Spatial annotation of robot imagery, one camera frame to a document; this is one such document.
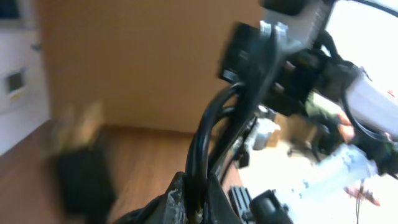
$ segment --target hand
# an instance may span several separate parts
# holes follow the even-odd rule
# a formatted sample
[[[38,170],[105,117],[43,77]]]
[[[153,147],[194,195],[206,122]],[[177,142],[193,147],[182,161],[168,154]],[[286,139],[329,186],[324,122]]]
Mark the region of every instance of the hand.
[[[337,126],[338,131],[340,132],[341,136],[344,139],[345,143],[349,143],[355,136],[355,132],[354,132],[354,127],[351,124],[351,122],[349,121],[349,119],[347,118],[346,113],[344,113],[344,111],[341,111],[338,114],[338,117],[341,121],[341,124],[339,124]]]

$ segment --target black cable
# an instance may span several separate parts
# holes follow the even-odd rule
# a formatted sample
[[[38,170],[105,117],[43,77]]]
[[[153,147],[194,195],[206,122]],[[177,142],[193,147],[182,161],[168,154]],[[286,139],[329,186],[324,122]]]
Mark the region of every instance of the black cable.
[[[355,203],[355,212],[356,212],[356,224],[359,224],[359,208],[361,206],[361,197],[363,192],[363,180],[361,181],[361,186],[358,189],[358,193],[356,195],[356,203]]]
[[[251,133],[251,131],[253,130],[253,128],[256,126],[256,123],[257,123],[257,117],[255,116],[254,119],[253,119],[253,123],[252,123],[252,125],[250,126],[250,128],[248,129],[248,131],[246,131],[246,132],[242,135],[242,145],[241,145],[240,147],[244,147],[244,142],[246,142],[246,139],[248,138],[248,136],[249,136],[249,134]],[[232,157],[232,158],[228,161],[227,165],[224,167],[225,169],[222,170],[223,172],[222,172],[221,175],[220,175],[220,176],[221,176],[221,178],[220,178],[220,184],[221,184],[221,186],[223,185],[223,182],[224,182],[224,180],[225,180],[225,178],[226,178],[226,175],[227,175],[227,173],[228,173],[229,167],[231,166],[231,164],[232,164],[233,161],[234,161],[234,157]]]
[[[333,37],[326,30],[321,30],[319,32],[314,45],[324,46],[329,51],[331,61],[334,64],[340,64],[343,61],[343,58],[340,56],[340,54],[337,51],[337,47],[335,45]]]
[[[346,89],[348,87],[349,87],[349,82],[346,79],[343,83],[343,87],[341,88],[341,102],[343,104],[343,109],[347,115],[347,118],[353,125],[354,129],[373,140],[377,140],[380,142],[389,142],[388,139],[386,139],[386,136],[384,134],[378,134],[378,133],[374,133],[374,132],[368,130],[362,124],[360,124],[356,120],[356,118],[353,116],[353,114],[351,113],[351,111],[349,109],[348,102],[347,102]]]
[[[382,11],[384,11],[384,12],[386,12],[386,13],[392,15],[392,16],[398,17],[398,12],[397,11],[395,11],[395,10],[389,8],[389,7],[383,6],[382,4],[378,4],[378,3],[372,2],[370,0],[354,0],[354,1],[362,3],[362,4],[365,4],[367,6],[374,7],[376,9],[382,10]]]
[[[230,116],[234,111],[233,107],[223,108],[223,105],[234,95],[238,94],[243,87],[242,83],[235,83],[224,90],[221,90],[210,102],[205,110],[194,135],[187,157],[185,173],[187,174],[187,191],[189,204],[201,206],[203,194],[207,181],[208,169],[208,148],[211,139],[213,126]]]

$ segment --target white wall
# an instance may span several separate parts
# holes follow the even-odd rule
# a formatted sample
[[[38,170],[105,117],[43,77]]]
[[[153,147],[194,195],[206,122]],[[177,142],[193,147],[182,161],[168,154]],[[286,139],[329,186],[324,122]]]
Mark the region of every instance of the white wall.
[[[397,91],[397,27],[398,19],[388,13],[357,2],[339,1],[326,29],[344,59],[363,66],[386,90]]]
[[[50,118],[40,52],[30,47],[38,42],[35,30],[0,29],[0,85],[3,85],[3,78],[9,71],[25,68],[29,90],[25,102],[13,110],[0,113],[0,155]]]

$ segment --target white object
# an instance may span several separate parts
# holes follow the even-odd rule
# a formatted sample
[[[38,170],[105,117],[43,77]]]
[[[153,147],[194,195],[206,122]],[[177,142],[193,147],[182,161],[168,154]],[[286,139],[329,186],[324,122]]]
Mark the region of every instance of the white object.
[[[354,145],[342,144],[331,156],[308,173],[296,187],[276,190],[278,200],[288,206],[293,223],[312,223],[318,219],[324,201],[333,193],[377,175],[377,165]]]
[[[398,6],[396,0],[383,1]],[[369,26],[382,32],[370,32]],[[396,27],[398,19],[384,11],[356,1],[337,1],[326,30],[344,60],[363,66],[378,85],[398,91]]]
[[[0,113],[0,155],[50,118],[41,55],[31,49],[31,45],[38,41],[37,31],[34,30],[0,29],[0,79],[24,68],[25,82],[29,86],[27,101],[15,108],[6,106],[6,110]],[[0,86],[0,104],[9,105],[3,83]]]
[[[353,116],[372,128],[398,137],[398,100],[367,77],[359,77],[346,91]]]
[[[34,0],[18,0],[22,25],[28,29],[37,28],[37,15],[36,11],[34,10],[34,4]]]
[[[256,140],[254,141],[253,149],[264,149],[268,139],[275,130],[279,130],[279,125],[267,118],[258,119],[258,128]]]

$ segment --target brown cardboard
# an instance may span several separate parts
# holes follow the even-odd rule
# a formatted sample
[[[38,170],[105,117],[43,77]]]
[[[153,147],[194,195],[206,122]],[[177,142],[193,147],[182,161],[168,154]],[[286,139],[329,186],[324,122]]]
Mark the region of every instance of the brown cardboard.
[[[306,122],[298,115],[293,115],[289,118],[287,127],[290,134],[290,140],[295,139],[298,141],[311,142],[317,131],[316,126]]]
[[[275,124],[279,125],[280,130],[275,130],[267,141],[267,147],[276,147],[279,140],[290,140],[290,131],[288,129],[288,118],[277,114]]]
[[[52,114],[101,100],[108,124],[194,132],[218,60],[257,0],[37,0]]]

